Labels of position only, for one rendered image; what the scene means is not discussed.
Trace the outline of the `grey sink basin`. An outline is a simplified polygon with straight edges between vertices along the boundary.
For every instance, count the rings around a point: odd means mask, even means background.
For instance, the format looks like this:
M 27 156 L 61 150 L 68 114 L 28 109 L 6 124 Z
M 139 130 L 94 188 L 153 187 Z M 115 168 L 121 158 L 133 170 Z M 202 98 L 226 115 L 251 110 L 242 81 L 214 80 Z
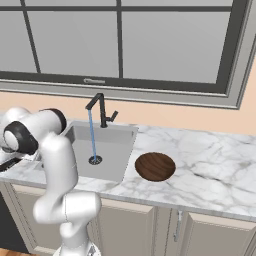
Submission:
M 138 128 L 116 124 L 101 128 L 99 123 L 94 123 L 93 130 L 96 155 L 102 157 L 102 162 L 98 165 L 88 162 L 93 156 L 88 122 L 72 121 L 63 132 L 73 146 L 78 174 L 81 177 L 120 183 L 133 150 Z

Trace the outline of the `dark sink drain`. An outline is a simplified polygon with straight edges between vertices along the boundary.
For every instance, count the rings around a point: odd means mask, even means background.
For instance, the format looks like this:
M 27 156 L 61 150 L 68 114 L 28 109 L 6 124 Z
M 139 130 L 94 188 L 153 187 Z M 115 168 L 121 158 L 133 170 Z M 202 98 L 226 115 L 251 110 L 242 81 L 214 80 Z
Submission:
M 91 156 L 88 160 L 88 162 L 91 164 L 91 165 L 98 165 L 102 162 L 102 157 L 101 156 Z

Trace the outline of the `brown wooden bowl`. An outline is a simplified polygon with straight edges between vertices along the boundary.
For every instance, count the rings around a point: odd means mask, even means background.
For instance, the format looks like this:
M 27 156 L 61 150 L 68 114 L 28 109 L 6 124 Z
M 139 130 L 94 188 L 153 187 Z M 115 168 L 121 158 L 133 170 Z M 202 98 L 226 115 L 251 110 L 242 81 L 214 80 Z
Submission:
M 135 169 L 142 178 L 148 181 L 162 182 L 174 174 L 176 165 L 166 154 L 148 152 L 136 159 Z

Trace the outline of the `black tap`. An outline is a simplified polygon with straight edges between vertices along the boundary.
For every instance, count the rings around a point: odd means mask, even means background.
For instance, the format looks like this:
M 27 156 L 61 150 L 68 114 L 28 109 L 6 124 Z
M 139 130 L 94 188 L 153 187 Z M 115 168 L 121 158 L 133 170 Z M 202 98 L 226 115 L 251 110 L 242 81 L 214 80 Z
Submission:
M 99 103 L 100 105 L 100 120 L 101 120 L 101 128 L 107 128 L 107 123 L 108 122 L 113 122 L 115 118 L 118 115 L 118 112 L 115 111 L 111 117 L 106 116 L 106 110 L 105 110 L 105 98 L 103 93 L 97 93 L 91 101 L 86 105 L 87 110 L 91 110 L 93 106 Z

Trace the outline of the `blue water stream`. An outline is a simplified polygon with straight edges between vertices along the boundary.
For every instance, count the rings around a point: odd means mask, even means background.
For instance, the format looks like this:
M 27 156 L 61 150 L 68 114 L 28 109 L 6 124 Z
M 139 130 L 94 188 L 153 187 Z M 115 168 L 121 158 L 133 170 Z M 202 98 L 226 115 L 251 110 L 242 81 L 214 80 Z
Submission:
M 94 139 L 94 130 L 93 130 L 91 110 L 88 110 L 88 118 L 89 118 L 89 124 L 90 124 L 90 135 L 91 135 L 92 150 L 93 150 L 93 160 L 92 161 L 93 161 L 93 163 L 96 163 L 97 157 L 96 157 L 96 147 L 95 147 L 95 139 Z

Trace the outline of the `grey framed window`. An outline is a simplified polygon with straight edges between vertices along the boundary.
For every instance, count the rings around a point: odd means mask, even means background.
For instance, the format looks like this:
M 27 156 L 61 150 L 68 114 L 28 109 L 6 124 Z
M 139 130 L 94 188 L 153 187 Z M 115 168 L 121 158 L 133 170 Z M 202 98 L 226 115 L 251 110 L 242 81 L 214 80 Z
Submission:
M 256 0 L 0 0 L 0 91 L 237 109 L 255 43 Z

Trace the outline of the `beige cupboard door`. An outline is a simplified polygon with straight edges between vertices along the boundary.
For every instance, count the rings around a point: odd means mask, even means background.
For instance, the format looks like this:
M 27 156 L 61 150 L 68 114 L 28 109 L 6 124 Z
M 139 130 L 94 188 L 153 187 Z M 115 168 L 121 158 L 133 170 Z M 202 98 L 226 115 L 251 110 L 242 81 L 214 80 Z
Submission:
M 187 213 L 178 256 L 256 256 L 256 223 Z
M 151 256 L 153 206 L 102 199 L 97 217 L 103 256 Z
M 59 225 L 42 225 L 33 217 L 33 206 L 45 190 L 3 182 L 1 192 L 27 250 L 39 256 L 52 256 L 61 245 Z

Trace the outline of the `black dishwasher front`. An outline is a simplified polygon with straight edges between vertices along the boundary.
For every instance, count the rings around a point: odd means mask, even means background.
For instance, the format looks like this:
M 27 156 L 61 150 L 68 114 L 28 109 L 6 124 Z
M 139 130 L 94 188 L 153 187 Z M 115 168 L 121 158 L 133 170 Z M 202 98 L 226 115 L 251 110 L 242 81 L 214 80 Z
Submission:
M 0 193 L 0 248 L 28 253 L 20 232 Z

